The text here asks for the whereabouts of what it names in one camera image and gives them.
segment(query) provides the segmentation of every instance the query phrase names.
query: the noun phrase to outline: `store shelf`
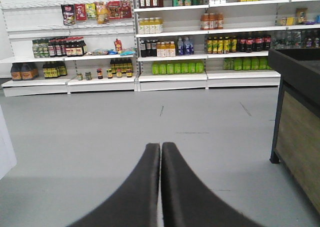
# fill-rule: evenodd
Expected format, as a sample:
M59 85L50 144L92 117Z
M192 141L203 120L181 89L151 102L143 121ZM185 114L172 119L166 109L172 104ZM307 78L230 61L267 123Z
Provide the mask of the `store shelf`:
M13 56L0 60L0 64L23 63L23 62L47 62L63 61L65 57L34 58L33 56Z
M208 59L217 59L217 58L235 58L235 57L255 57L255 56L268 56L268 51L260 51L260 52L236 52L236 53L228 53L228 54L208 54Z
M117 78L115 75L113 78L103 79L93 78L92 80L77 80L72 79L67 84L68 93L73 92L90 92L90 91L130 91L135 90L135 80L137 76L134 74L128 78L124 74L122 78Z
M208 4L191 5L191 6L170 6L170 7L158 7L158 8L135 8L134 12L150 12L150 11L176 11L176 10L195 10L195 9L207 9Z
M189 30L189 31L169 31L162 33L137 34L137 38L160 37L160 36L186 36L186 35L206 35L208 30Z
M175 57L139 57L139 62L152 61L178 61L178 60L203 60L206 59L207 54L191 54L191 55L177 55Z
M120 55L120 54L107 54L107 55L84 55L76 57L64 57L64 61L85 61L85 60L101 60L101 59L117 59L117 58L132 58L134 55Z
M207 87L279 86L280 74L274 70L207 71Z

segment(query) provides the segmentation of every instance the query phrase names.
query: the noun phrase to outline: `packaged food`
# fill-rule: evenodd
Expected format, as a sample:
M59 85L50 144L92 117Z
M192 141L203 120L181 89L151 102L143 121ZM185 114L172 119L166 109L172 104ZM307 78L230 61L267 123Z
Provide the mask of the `packaged food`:
M88 19L96 19L97 18L95 3L86 3L85 4L85 11L86 11L86 16L88 17Z
M297 8L295 11L296 15L296 23L297 24L302 24L303 22L307 21L307 10L308 8Z
M118 51L118 52L122 51L122 43L120 39L116 39L114 41L114 47L115 47L115 51Z
M74 4L74 9L75 9L75 20L76 21L86 21L87 20L86 5L84 3Z
M75 25L75 8L73 4L62 4L63 24L65 26Z
M109 22L108 10L104 2L94 2L98 24L106 24Z

